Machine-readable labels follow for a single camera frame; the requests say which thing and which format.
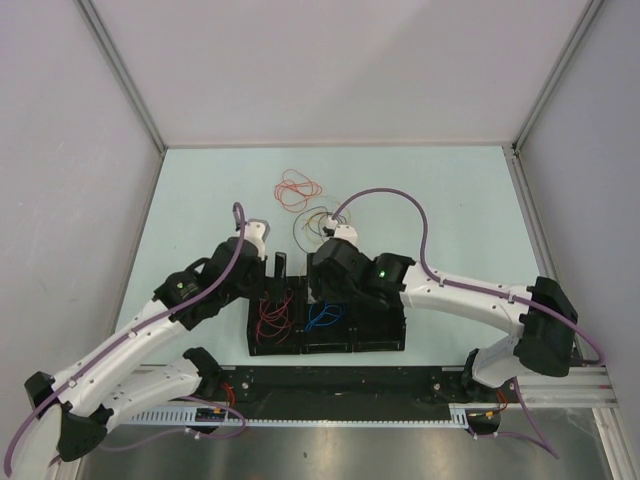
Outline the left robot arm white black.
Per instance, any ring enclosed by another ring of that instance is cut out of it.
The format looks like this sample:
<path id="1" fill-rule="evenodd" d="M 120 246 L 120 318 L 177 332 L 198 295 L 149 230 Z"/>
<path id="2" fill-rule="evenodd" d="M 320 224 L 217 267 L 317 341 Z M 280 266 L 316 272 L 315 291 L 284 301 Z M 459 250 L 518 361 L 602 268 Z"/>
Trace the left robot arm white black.
<path id="1" fill-rule="evenodd" d="M 46 459 L 80 459 L 120 423 L 166 401 L 213 399 L 224 373 L 203 347 L 189 348 L 174 363 L 141 378 L 133 373 L 147 356 L 235 300 L 275 293 L 286 278 L 287 257 L 277 253 L 273 276 L 266 275 L 265 264 L 261 236 L 232 236 L 211 256 L 170 274 L 128 324 L 73 366 L 29 377 L 25 390 L 36 420 L 54 427 L 45 437 Z"/>

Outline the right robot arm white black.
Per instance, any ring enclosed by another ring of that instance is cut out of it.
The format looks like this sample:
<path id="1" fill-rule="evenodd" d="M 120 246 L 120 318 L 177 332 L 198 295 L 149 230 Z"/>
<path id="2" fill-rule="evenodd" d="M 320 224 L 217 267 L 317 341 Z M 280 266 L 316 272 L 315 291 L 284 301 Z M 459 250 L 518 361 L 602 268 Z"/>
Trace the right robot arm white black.
<path id="1" fill-rule="evenodd" d="M 506 381 L 532 372 L 563 378 L 572 364 L 578 315 L 559 283 L 539 276 L 531 286 L 499 286 L 440 272 L 410 257 L 370 259 L 345 239 L 331 238 L 307 257 L 313 299 L 370 309 L 435 310 L 489 325 L 505 338 L 467 357 L 461 388 L 484 401 Z"/>

